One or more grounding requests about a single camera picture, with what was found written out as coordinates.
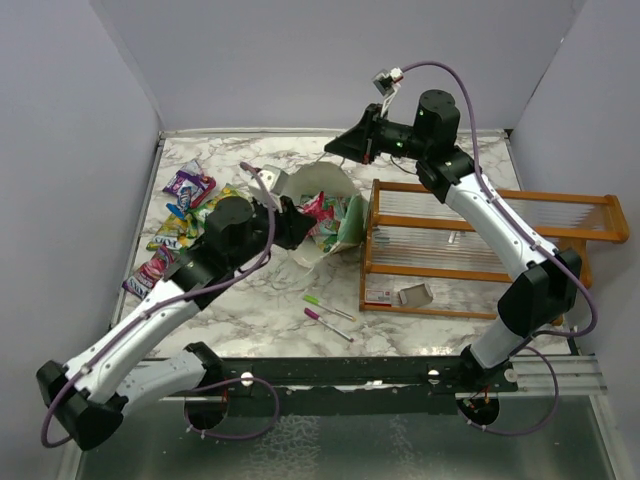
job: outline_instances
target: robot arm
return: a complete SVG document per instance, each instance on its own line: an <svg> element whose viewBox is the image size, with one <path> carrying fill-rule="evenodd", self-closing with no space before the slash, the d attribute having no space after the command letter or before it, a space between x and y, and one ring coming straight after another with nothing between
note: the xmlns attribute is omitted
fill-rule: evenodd
<svg viewBox="0 0 640 480"><path fill-rule="evenodd" d="M269 215L263 203L276 204L273 243L281 248L297 248L315 225L314 218L299 213L290 198L279 195L286 181L284 172L267 167L259 176L268 185L270 199L254 180L252 202L240 197L221 200L206 219L205 233L176 259L130 315L66 364L49 361L38 370L45 404L56 403L52 406L55 417L83 450L111 436L131 411L203 381L211 383L205 377L212 373L211 356L215 355L197 344L156 365L136 366L226 288L176 302L170 299L233 279L240 267L267 248ZM146 315L163 302L167 305Z"/></svg>
<svg viewBox="0 0 640 480"><path fill-rule="evenodd" d="M329 142L325 151L363 164L374 161L380 153L416 160L422 185L467 220L498 255L513 284L498 302L498 319L462 352L460 375L469 385L482 384L487 375L526 345L536 330L575 303L575 284L537 247L553 252L576 277L581 259L573 250L558 252L540 237L502 201L484 175L483 188L473 159L455 145L460 112L449 93L424 92L411 126L387 119L389 99L402 78L399 69L376 75L374 83L385 101L369 105L360 122ZM534 239L534 247L507 221L496 202Z"/></svg>

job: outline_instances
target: marker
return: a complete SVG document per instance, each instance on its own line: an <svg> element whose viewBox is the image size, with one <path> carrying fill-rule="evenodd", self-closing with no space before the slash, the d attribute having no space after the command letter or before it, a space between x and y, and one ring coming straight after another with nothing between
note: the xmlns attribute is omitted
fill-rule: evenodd
<svg viewBox="0 0 640 480"><path fill-rule="evenodd" d="M354 342L353 338L351 338L349 335L347 335L346 333L344 333L341 330L338 330L336 327L334 327L333 325L329 325L327 322L325 322L320 315L318 315L316 312L314 312L313 310L309 309L309 308L305 308L304 309L304 313L307 314L307 317L309 318L313 318L314 320L318 320L321 324L323 324L325 327L327 327L329 330L333 330L334 332L336 332L338 335L340 335L342 338L344 338L345 340L350 341L351 343Z"/></svg>
<svg viewBox="0 0 640 480"><path fill-rule="evenodd" d="M304 301L309 302L312 305L315 305L316 307L320 307L323 310L326 310L327 312L331 312L334 313L336 315L340 315L341 317L346 318L347 320L350 320L352 322L356 321L356 317L349 315L348 313L344 313L342 310L338 310L337 308L330 308L330 307L325 307L324 305L320 305L320 300L318 300L316 297L312 297L311 295L305 295L303 297Z"/></svg>

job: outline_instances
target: small box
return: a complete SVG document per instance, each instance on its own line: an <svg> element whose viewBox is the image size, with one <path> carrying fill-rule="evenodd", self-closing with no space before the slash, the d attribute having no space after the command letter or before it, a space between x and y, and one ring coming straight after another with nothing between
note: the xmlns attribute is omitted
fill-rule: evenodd
<svg viewBox="0 0 640 480"><path fill-rule="evenodd" d="M398 292L400 304L407 308L420 308L433 302L433 292L428 283L403 288Z"/></svg>

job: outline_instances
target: white wall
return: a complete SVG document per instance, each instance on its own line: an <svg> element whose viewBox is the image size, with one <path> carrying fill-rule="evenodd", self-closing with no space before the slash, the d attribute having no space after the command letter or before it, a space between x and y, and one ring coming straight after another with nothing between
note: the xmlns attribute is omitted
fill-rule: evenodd
<svg viewBox="0 0 640 480"><path fill-rule="evenodd" d="M159 124L87 0L1 2L0 64L0 478L46 480L35 372L106 331Z"/></svg>
<svg viewBox="0 0 640 480"><path fill-rule="evenodd" d="M631 238L591 249L601 320L582 343L598 355L638 473L639 18L637 0L588 0L512 137L525 188L620 197Z"/></svg>
<svg viewBox="0 0 640 480"><path fill-rule="evenodd" d="M419 60L459 71L481 128L512 128L583 0L93 3L169 129L350 127L381 98L375 73ZM404 121L424 90L457 92L432 68L404 84Z"/></svg>

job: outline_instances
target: candy wrapper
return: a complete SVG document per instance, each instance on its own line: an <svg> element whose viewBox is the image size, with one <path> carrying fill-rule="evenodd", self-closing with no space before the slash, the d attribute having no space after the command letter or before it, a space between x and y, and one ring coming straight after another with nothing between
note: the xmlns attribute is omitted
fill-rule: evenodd
<svg viewBox="0 0 640 480"><path fill-rule="evenodd" d="M317 224L307 236L313 238L316 245L325 253L338 241L340 222L349 208L350 197L334 197L320 192L318 195L302 195L302 213L312 215Z"/></svg>
<svg viewBox="0 0 640 480"><path fill-rule="evenodd" d="M191 160L176 172L162 191L178 197L178 201L168 203L167 208L178 218L184 218L187 210L200 205L215 186L215 180L204 173L196 160Z"/></svg>
<svg viewBox="0 0 640 480"><path fill-rule="evenodd" d="M198 223L193 215L189 213L184 220L181 220L171 214L147 244L147 250L153 251L164 246L168 250L179 252L193 245L197 237Z"/></svg>
<svg viewBox="0 0 640 480"><path fill-rule="evenodd" d="M210 200L207 200L191 212L198 224L204 228L204 221L207 218L207 215L213 212L220 200L227 197L244 197L244 195L242 195L236 187L234 187L230 183L227 183L218 195Z"/></svg>
<svg viewBox="0 0 640 480"><path fill-rule="evenodd" d="M122 288L137 297L144 298L151 291L158 280L162 278L167 267L173 263L171 252L161 246L153 254L151 260L143 263L133 274L122 283Z"/></svg>

